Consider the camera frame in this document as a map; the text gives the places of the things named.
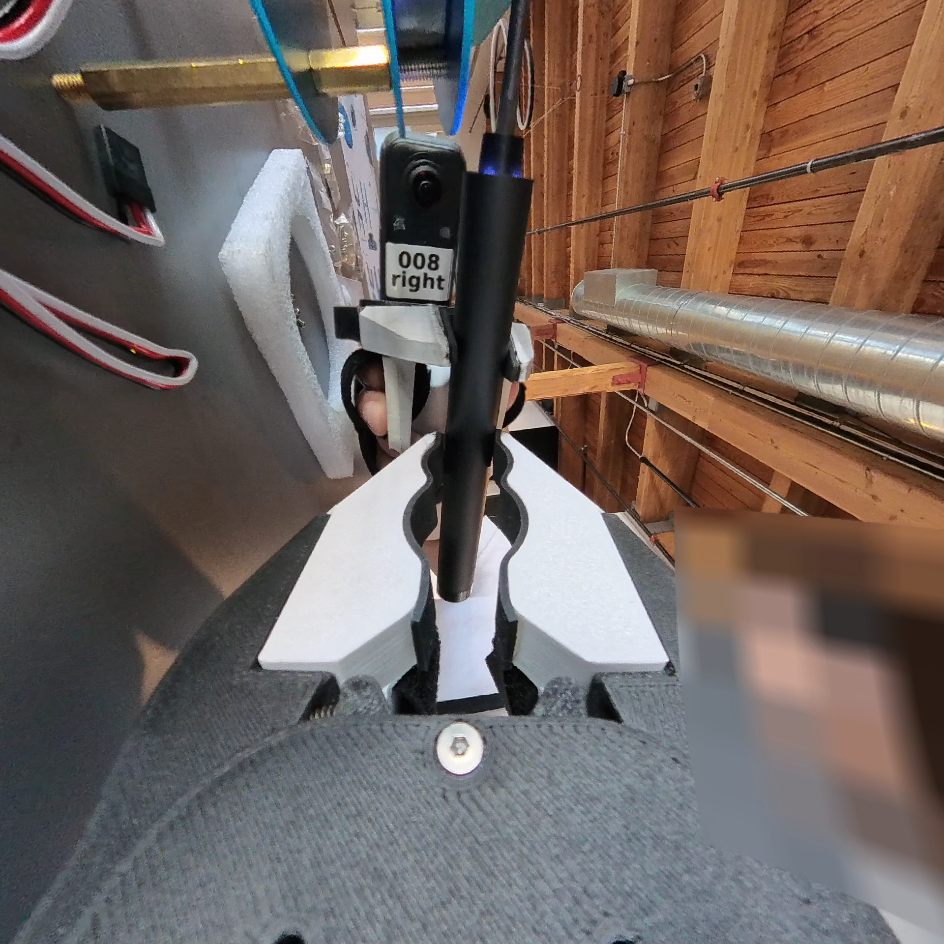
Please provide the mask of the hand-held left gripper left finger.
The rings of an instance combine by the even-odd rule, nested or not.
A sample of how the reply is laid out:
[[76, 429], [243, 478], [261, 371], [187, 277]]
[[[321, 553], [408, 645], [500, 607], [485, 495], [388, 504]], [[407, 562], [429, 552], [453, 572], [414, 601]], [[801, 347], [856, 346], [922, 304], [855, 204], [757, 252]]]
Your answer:
[[437, 691], [439, 637], [422, 545], [437, 522], [442, 436], [424, 436], [330, 511], [260, 652], [269, 670], [392, 686], [415, 669]]

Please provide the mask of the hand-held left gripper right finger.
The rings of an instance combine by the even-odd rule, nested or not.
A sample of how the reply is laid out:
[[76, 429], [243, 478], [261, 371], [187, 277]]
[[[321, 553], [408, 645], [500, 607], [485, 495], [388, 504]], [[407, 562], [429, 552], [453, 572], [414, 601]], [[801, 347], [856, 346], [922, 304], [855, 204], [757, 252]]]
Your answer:
[[487, 657], [500, 694], [664, 669], [667, 652], [603, 513], [507, 433], [497, 435], [492, 469], [497, 526], [512, 544]]

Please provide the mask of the black electric screwdriver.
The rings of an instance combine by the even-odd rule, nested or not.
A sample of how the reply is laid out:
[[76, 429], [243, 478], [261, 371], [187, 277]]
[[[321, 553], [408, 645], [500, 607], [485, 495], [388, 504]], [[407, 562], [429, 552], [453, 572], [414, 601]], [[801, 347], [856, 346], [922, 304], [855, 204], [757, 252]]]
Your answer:
[[503, 364], [532, 193], [522, 176], [515, 119], [529, 9], [528, 1], [511, 3], [498, 123], [482, 137], [478, 172], [466, 174], [464, 188], [437, 571], [439, 593], [450, 602], [465, 600], [474, 582], [489, 468], [508, 398]]

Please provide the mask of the white foam frame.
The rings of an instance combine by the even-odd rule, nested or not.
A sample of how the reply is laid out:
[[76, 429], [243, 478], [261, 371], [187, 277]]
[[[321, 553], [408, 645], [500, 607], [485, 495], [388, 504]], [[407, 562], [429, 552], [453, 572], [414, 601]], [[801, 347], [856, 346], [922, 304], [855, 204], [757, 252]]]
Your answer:
[[[313, 281], [324, 325], [328, 373], [322, 383], [296, 324], [290, 249], [295, 244]], [[354, 471], [356, 434], [343, 406], [341, 373], [356, 348], [336, 336], [334, 310], [350, 303], [328, 253], [308, 162], [297, 149], [276, 149], [244, 197], [219, 261], [242, 319], [328, 478]]]

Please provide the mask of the blue toy robot arm base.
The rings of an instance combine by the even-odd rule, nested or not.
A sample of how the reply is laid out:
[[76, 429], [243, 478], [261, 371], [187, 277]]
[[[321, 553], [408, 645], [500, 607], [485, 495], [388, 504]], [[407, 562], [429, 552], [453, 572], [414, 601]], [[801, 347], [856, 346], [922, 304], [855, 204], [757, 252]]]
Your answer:
[[369, 99], [376, 127], [462, 124], [474, 47], [509, 2], [352, 2], [353, 45], [317, 49], [340, 2], [250, 2], [269, 52], [205, 60], [85, 65], [51, 77], [72, 104], [129, 111], [290, 99], [315, 137], [337, 137], [342, 96]]

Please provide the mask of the person's right hand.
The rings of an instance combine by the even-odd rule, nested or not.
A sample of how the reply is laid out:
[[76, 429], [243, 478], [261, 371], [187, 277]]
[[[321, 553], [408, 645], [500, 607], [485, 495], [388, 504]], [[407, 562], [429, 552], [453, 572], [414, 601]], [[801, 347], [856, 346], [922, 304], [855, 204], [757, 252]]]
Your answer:
[[391, 449], [388, 440], [387, 398], [382, 356], [368, 353], [356, 372], [352, 391], [355, 394], [354, 402], [358, 414], [373, 436], [374, 444], [368, 452], [372, 453], [372, 461], [377, 470], [381, 470], [390, 465], [398, 456], [398, 452]]

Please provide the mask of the wooden railing beam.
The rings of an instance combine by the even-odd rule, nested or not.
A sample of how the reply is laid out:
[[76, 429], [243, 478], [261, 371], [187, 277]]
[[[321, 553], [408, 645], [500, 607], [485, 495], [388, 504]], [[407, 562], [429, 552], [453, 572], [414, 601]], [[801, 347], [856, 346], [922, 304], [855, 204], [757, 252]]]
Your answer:
[[568, 396], [620, 392], [609, 389], [611, 369], [608, 370], [608, 366], [613, 363], [534, 372], [524, 384], [525, 400], [534, 402]]

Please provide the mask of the pile of small screw bags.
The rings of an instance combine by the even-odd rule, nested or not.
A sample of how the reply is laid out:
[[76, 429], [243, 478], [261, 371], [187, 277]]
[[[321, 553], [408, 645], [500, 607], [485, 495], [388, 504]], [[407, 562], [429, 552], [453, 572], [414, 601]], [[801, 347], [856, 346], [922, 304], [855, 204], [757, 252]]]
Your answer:
[[327, 147], [315, 145], [313, 179], [318, 180], [320, 213], [328, 252], [339, 277], [357, 281], [367, 294], [367, 275], [360, 238], [355, 227], [355, 207], [340, 142]]

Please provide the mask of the printed instruction sheet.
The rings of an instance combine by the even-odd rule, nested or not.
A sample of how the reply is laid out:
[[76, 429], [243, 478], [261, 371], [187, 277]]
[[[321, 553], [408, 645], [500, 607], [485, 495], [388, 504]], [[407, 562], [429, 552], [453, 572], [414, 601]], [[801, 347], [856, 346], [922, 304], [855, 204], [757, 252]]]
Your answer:
[[376, 142], [363, 95], [338, 98], [339, 142], [350, 191], [349, 219], [357, 235], [366, 294], [379, 299], [381, 273], [381, 201]]

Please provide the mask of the white shirt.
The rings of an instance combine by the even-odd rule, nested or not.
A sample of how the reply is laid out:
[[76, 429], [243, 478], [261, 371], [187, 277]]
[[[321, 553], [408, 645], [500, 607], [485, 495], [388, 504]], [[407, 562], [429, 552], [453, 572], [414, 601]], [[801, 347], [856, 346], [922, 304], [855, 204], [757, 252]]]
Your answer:
[[[463, 603], [435, 600], [441, 638], [438, 701], [445, 714], [507, 714], [486, 666], [492, 648], [495, 601], [472, 596]], [[681, 703], [675, 678], [662, 674], [604, 680], [596, 693], [568, 678], [556, 680], [541, 701], [527, 691], [535, 705], [526, 713], [537, 718], [605, 721], [619, 725], [663, 755], [663, 772], [656, 777], [656, 798], [664, 801], [670, 824], [698, 827], [694, 785]], [[733, 931], [732, 941], [786, 942], [942, 942], [942, 938], [893, 914], [880, 912], [848, 895], [796, 878], [783, 870], [747, 857], [704, 845], [697, 835], [684, 849], [669, 851], [669, 866], [682, 867], [685, 854], [693, 857], [689, 869], [704, 866], [723, 871], [718, 891], [721, 903], [740, 905], [746, 912], [745, 929]]]

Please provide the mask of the black metal tie rod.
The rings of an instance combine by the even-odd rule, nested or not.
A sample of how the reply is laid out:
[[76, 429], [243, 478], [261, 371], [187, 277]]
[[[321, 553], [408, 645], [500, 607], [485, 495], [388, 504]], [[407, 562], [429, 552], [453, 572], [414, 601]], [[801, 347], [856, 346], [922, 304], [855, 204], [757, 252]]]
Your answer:
[[790, 166], [778, 168], [761, 174], [755, 174], [750, 177], [743, 177], [736, 180], [727, 178], [718, 178], [711, 186], [700, 188], [699, 190], [689, 191], [678, 195], [671, 195], [650, 202], [616, 208], [604, 213], [577, 218], [566, 222], [545, 226], [542, 228], [529, 230], [527, 236], [543, 235], [558, 230], [570, 230], [590, 223], [602, 222], [608, 219], [615, 219], [627, 215], [635, 215], [663, 207], [671, 207], [695, 202], [698, 200], [710, 198], [714, 202], [719, 202], [726, 194], [737, 191], [749, 190], [756, 186], [762, 186], [780, 181], [790, 180], [796, 177], [803, 177], [818, 174], [833, 169], [874, 161], [882, 157], [890, 157], [915, 149], [927, 148], [942, 144], [943, 126], [938, 125], [933, 128], [924, 129], [909, 135], [903, 135], [882, 141], [878, 144], [859, 147], [834, 153], [832, 155], [809, 159], [807, 162], [792, 164]]

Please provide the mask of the silver air duct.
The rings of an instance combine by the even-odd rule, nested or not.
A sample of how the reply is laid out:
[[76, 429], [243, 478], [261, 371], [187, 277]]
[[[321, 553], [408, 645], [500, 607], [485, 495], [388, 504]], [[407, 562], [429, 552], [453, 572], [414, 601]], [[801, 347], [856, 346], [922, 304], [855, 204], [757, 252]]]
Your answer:
[[574, 313], [942, 443], [942, 318], [657, 285], [587, 273]]

